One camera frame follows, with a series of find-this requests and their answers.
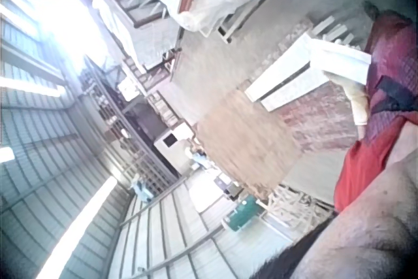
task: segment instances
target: white panel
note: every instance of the white panel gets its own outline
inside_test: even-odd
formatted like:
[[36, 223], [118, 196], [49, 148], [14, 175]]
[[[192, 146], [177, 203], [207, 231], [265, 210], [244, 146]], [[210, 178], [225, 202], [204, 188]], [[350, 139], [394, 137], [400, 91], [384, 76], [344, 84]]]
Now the white panel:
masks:
[[172, 196], [169, 195], [163, 200], [163, 223], [164, 226], [170, 226], [164, 228], [165, 243], [167, 248], [167, 258], [177, 254], [184, 249], [182, 240], [182, 234], [178, 227], [176, 210], [172, 202]]
[[309, 68], [284, 87], [275, 91], [272, 95], [261, 101], [261, 104], [268, 110], [273, 111], [299, 97], [313, 91], [322, 84], [327, 83], [328, 78], [318, 69]]
[[289, 244], [258, 218], [238, 232], [222, 231], [215, 239], [239, 279], [249, 278], [268, 258]]
[[115, 247], [115, 252], [113, 255], [112, 263], [110, 264], [110, 270], [109, 270], [109, 279], [118, 279], [119, 278], [119, 271], [120, 271], [120, 265], [122, 262], [122, 256], [123, 256], [123, 245], [125, 244], [125, 239], [128, 233], [128, 225], [123, 226], [118, 244]]
[[150, 227], [150, 266], [164, 261], [163, 232], [161, 230], [161, 218], [159, 205], [151, 209]]
[[168, 279], [166, 268], [164, 267], [163, 269], [160, 269], [159, 271], [154, 272], [151, 278], [152, 279]]
[[256, 101], [264, 94], [296, 73], [310, 60], [310, 36], [304, 33], [274, 62], [247, 90], [246, 95]]
[[[136, 211], [141, 207], [141, 200], [138, 197], [135, 197], [133, 201], [131, 202], [135, 203], [135, 207], [132, 208], [132, 210]], [[138, 229], [138, 218], [135, 218], [131, 222], [131, 226], [129, 228], [129, 234], [128, 239], [126, 243], [126, 249], [125, 249], [125, 257], [123, 260], [123, 272], [122, 272], [122, 278], [130, 277], [132, 276], [132, 264], [133, 264], [133, 256], [134, 256], [134, 249], [135, 249], [135, 235], [137, 233]]]
[[195, 210], [189, 192], [182, 184], [174, 191], [180, 221], [182, 223], [185, 241], [192, 245], [206, 234], [201, 217]]
[[213, 241], [203, 243], [191, 254], [199, 279], [235, 279]]
[[147, 269], [147, 229], [148, 229], [148, 210], [141, 214], [138, 231], [137, 256], [135, 265]]
[[170, 277], [171, 279], [192, 279], [195, 277], [187, 256], [170, 266]]
[[236, 203], [227, 199], [226, 197], [220, 198], [214, 203], [208, 210], [202, 213], [202, 218], [209, 230], [217, 227], [222, 218], [232, 212], [236, 207]]

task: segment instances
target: hair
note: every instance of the hair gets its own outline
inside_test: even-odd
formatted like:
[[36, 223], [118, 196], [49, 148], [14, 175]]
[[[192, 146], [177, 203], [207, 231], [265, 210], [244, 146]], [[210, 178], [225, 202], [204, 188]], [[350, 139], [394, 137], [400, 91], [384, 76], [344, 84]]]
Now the hair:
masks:
[[332, 215], [315, 229], [304, 235], [297, 243], [284, 249], [278, 255], [266, 261], [249, 279], [288, 279], [295, 271], [302, 258], [315, 243], [319, 235], [335, 218]]

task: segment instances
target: black strap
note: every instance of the black strap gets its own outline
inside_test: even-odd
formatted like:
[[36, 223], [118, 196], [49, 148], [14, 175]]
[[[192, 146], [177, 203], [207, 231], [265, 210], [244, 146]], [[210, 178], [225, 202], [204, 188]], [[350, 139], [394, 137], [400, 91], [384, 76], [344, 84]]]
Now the black strap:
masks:
[[391, 77], [382, 76], [377, 89], [384, 91], [387, 97], [373, 107], [372, 114], [382, 111], [418, 111], [418, 98]]

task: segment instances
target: stack of lumber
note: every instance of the stack of lumber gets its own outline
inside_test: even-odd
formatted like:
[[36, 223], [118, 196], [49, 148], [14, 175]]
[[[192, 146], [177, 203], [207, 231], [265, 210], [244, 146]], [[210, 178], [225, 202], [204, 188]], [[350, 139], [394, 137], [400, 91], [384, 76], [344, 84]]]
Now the stack of lumber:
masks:
[[[306, 19], [298, 23], [268, 57], [268, 65], [196, 127], [208, 156], [256, 197], [272, 193], [306, 152], [345, 149], [355, 142], [343, 89], [309, 67], [310, 38], [322, 37], [328, 29], [325, 36], [335, 41], [347, 31], [333, 23], [333, 17], [317, 27]], [[349, 34], [342, 40], [352, 39]]]

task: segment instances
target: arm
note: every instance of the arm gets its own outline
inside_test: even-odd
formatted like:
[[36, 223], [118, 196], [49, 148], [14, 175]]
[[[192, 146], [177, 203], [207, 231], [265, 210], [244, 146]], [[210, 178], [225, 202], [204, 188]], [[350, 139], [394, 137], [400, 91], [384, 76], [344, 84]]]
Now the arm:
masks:
[[343, 87], [347, 98], [351, 102], [354, 124], [357, 126], [359, 140], [361, 140], [365, 136], [366, 125], [370, 114], [369, 100], [365, 86], [334, 73], [326, 71], [323, 71], [323, 73], [331, 82]]

